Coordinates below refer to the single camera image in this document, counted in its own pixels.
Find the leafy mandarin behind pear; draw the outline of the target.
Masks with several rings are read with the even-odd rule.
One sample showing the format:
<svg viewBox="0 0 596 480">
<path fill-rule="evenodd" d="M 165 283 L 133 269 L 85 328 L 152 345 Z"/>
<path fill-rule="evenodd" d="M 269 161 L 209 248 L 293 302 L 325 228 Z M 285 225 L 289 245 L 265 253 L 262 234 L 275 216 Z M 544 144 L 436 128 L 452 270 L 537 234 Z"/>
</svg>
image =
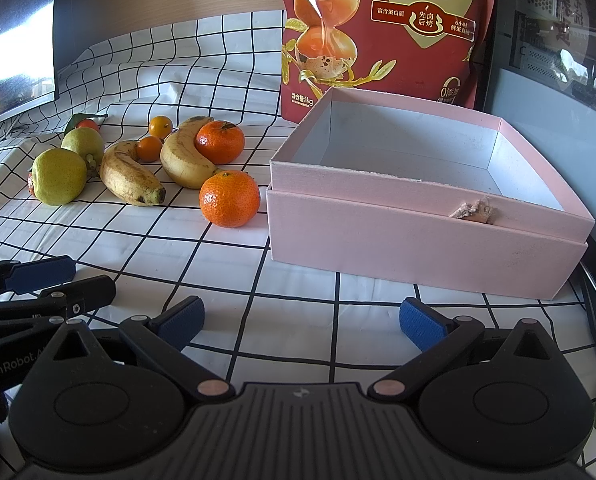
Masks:
<svg viewBox="0 0 596 480">
<path fill-rule="evenodd" d="M 35 197 L 36 195 L 34 191 L 33 172 L 31 169 L 28 170 L 28 178 L 26 179 L 26 182 L 28 182 L 28 192 L 32 197 Z"/>
</svg>

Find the spotted banana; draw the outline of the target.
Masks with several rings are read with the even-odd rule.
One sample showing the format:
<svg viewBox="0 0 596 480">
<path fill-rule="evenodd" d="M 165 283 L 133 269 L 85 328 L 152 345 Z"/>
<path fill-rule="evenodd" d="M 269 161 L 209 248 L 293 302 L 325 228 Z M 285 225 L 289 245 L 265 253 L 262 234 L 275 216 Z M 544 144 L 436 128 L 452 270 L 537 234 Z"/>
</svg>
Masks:
<svg viewBox="0 0 596 480">
<path fill-rule="evenodd" d="M 128 204 L 142 207 L 164 203 L 165 188 L 138 162 L 136 141 L 111 145 L 102 156 L 99 177 L 111 193 Z"/>
</svg>

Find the red snack bag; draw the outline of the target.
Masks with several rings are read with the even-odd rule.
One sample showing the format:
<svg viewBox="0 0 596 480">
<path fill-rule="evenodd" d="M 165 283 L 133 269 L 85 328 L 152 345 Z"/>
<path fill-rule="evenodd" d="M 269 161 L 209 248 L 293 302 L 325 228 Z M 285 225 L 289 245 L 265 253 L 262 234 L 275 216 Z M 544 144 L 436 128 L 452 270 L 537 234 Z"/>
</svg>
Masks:
<svg viewBox="0 0 596 480">
<path fill-rule="evenodd" d="M 494 0 L 283 0 L 281 114 L 299 122 L 331 88 L 473 107 Z"/>
</svg>

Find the monitor screen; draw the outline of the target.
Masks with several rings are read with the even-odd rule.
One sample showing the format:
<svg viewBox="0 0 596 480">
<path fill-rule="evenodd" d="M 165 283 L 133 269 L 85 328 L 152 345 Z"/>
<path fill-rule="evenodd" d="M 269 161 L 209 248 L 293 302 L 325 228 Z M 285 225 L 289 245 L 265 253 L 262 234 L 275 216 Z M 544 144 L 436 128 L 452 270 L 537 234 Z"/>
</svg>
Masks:
<svg viewBox="0 0 596 480">
<path fill-rule="evenodd" d="M 55 0 L 0 0 L 0 122 L 57 99 Z"/>
</svg>

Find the green pear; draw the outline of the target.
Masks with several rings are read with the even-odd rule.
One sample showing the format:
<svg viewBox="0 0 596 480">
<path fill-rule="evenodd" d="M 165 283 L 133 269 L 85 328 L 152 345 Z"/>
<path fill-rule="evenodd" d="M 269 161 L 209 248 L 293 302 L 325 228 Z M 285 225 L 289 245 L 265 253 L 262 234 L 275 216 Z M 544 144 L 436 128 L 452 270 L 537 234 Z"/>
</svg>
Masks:
<svg viewBox="0 0 596 480">
<path fill-rule="evenodd" d="M 66 205 L 85 188 L 84 159 L 65 148 L 50 148 L 38 155 L 31 169 L 34 196 L 50 206 Z"/>
<path fill-rule="evenodd" d="M 97 130 L 89 127 L 74 128 L 64 136 L 61 147 L 84 159 L 89 177 L 98 174 L 104 157 L 104 140 Z"/>
</svg>

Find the checkered white tablecloth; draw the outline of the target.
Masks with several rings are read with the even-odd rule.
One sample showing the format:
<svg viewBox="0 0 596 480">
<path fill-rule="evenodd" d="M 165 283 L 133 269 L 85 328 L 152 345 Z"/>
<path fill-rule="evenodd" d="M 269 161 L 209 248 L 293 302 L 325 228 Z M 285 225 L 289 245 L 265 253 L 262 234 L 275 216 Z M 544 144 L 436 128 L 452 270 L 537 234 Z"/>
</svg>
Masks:
<svg viewBox="0 0 596 480">
<path fill-rule="evenodd" d="M 106 274 L 109 306 L 63 318 L 92 331 L 92 421 L 12 422 L 0 393 L 0 477 L 17 479 L 594 479 L 596 343 L 578 264 L 550 299 L 508 297 L 297 266 L 272 256 L 271 159 L 297 125 L 281 117 L 284 14 L 252 12 L 132 32 L 60 75 L 61 99 L 0 127 L 0 260 L 69 256 L 70 282 Z M 107 147 L 158 115 L 232 119 L 245 135 L 224 170 L 255 179 L 241 228 L 201 213 L 159 162 L 159 206 L 90 179 L 69 204 L 32 197 L 26 173 L 77 112 L 107 114 Z M 193 401 L 120 339 L 188 296 L 205 325 L 182 350 L 235 388 Z M 481 343 L 406 402 L 367 390 L 420 354 L 400 327 L 414 297 L 484 324 Z"/>
</svg>

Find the banana with blue sticker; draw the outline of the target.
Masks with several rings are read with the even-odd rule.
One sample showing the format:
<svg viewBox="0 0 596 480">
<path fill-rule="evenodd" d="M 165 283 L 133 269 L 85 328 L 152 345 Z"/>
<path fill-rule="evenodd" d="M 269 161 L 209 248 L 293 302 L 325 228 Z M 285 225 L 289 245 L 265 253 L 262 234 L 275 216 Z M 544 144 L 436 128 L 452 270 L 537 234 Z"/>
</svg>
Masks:
<svg viewBox="0 0 596 480">
<path fill-rule="evenodd" d="M 196 134 L 211 120 L 212 117 L 206 116 L 186 119 L 164 140 L 160 152 L 161 164 L 168 176 L 183 188 L 201 188 L 219 171 L 194 144 Z"/>
</svg>

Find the leafy mandarin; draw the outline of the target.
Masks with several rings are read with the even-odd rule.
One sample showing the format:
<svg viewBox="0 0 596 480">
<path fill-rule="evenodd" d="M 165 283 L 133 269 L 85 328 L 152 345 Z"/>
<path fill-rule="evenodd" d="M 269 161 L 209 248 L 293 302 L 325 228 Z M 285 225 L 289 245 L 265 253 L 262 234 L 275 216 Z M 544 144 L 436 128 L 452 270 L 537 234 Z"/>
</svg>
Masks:
<svg viewBox="0 0 596 480">
<path fill-rule="evenodd" d="M 28 178 L 26 179 L 26 182 L 28 182 L 28 192 L 32 197 L 35 197 L 36 195 L 34 191 L 33 172 L 31 169 L 28 170 Z"/>
<path fill-rule="evenodd" d="M 91 128 L 99 131 L 100 125 L 107 117 L 107 114 L 73 114 L 64 128 L 64 132 L 68 133 L 76 128 Z"/>
</svg>

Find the pink cardboard box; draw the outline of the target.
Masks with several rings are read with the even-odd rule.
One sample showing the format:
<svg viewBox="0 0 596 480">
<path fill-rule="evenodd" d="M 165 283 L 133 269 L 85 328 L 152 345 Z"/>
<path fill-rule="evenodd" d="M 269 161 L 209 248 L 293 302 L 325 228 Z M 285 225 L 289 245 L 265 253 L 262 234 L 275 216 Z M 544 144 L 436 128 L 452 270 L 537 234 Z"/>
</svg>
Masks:
<svg viewBox="0 0 596 480">
<path fill-rule="evenodd" d="M 550 299 L 594 226 L 504 119 L 331 89 L 271 159 L 275 260 L 465 292 Z"/>
</svg>

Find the mandarin with green stem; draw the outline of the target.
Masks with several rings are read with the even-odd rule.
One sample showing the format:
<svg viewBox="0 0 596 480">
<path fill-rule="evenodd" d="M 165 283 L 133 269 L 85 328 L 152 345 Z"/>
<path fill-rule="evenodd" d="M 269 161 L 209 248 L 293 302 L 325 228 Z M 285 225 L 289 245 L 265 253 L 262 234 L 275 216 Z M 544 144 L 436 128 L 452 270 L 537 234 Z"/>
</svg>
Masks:
<svg viewBox="0 0 596 480">
<path fill-rule="evenodd" d="M 243 151 L 243 130 L 225 120 L 212 120 L 195 135 L 195 148 L 215 166 L 230 164 Z"/>
</svg>

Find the mandarin orange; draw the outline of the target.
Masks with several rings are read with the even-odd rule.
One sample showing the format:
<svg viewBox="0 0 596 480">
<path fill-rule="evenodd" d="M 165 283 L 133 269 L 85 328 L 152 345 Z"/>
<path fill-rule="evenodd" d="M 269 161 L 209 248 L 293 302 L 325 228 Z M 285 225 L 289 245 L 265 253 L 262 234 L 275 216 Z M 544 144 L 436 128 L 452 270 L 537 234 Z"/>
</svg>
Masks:
<svg viewBox="0 0 596 480">
<path fill-rule="evenodd" d="M 199 205 L 203 217 L 222 228 L 248 223 L 260 207 L 260 191 L 247 172 L 221 170 L 202 184 Z"/>
</svg>

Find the small kumquat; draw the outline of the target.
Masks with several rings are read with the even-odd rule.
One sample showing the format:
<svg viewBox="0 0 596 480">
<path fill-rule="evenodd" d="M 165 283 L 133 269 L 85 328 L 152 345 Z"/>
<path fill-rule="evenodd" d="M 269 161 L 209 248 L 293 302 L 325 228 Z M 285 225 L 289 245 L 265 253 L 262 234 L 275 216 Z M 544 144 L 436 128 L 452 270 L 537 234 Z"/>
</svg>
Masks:
<svg viewBox="0 0 596 480">
<path fill-rule="evenodd" d="M 162 141 L 155 136 L 145 136 L 137 142 L 136 153 L 141 162 L 156 162 L 161 153 Z"/>
<path fill-rule="evenodd" d="M 150 136 L 163 140 L 173 132 L 173 122 L 167 116 L 156 116 L 150 119 L 148 130 Z"/>
</svg>

